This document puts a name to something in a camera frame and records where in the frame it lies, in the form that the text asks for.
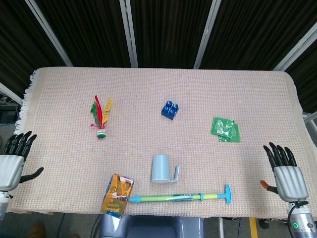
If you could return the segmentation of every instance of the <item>table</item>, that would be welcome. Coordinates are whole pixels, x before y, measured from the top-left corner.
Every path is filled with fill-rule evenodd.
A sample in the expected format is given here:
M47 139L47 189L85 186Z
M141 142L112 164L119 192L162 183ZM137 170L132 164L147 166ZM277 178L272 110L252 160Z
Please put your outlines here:
M223 193L225 183L232 189L230 205L128 204L127 214L285 218L288 204L260 185L275 185L263 149L271 141L293 151L317 215L317 149L285 72L48 67L31 79L16 133L38 135L23 173L45 169L18 187L13 211L98 213L118 173L135 181L132 195ZM90 127L95 95L102 107L113 99L103 140ZM167 100L180 107L173 121L160 114ZM213 117L235 120L241 142L218 142ZM171 169L180 165L179 181L150 182L155 154L167 154Z

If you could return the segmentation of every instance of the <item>green packet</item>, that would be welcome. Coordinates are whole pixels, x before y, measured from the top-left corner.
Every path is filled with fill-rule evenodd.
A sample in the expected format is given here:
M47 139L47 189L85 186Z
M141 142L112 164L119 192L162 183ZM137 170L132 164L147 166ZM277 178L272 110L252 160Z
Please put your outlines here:
M212 127L210 133L212 135L219 135L225 138L232 137L232 128L234 127L235 122L233 120L224 119L224 118L213 118Z
M240 142L240 133L238 129L238 125L235 124L231 129L232 136L231 138L227 138L224 136L218 136L218 141L220 142Z

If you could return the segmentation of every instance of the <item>yellow feather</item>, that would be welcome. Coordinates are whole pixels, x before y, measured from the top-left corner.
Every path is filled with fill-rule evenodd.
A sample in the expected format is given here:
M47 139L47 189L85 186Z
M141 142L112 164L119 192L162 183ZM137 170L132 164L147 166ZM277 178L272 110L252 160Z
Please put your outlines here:
M103 124L108 120L108 112L111 109L111 105L112 105L112 98L109 98L105 107L104 115L103 115Z

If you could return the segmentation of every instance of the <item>blue lego block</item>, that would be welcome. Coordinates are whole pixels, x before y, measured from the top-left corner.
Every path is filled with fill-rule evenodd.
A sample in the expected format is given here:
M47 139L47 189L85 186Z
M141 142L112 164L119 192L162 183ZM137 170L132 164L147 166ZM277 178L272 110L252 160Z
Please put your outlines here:
M162 109L162 115L164 117L167 117L171 120L174 119L178 112L179 106L176 103L173 103L172 101L167 101L166 105Z

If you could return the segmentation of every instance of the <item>toy syringe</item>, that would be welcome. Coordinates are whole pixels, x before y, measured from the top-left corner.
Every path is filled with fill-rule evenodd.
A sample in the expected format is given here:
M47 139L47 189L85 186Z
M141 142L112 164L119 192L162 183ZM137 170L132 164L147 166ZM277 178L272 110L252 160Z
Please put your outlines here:
M205 199L221 199L224 198L226 203L229 204L231 202L231 190L229 185L225 185L225 193L219 194L176 194L170 196L134 196L130 197L129 201L133 203L141 203L141 202L184 202L184 201L193 201L193 200L201 200Z

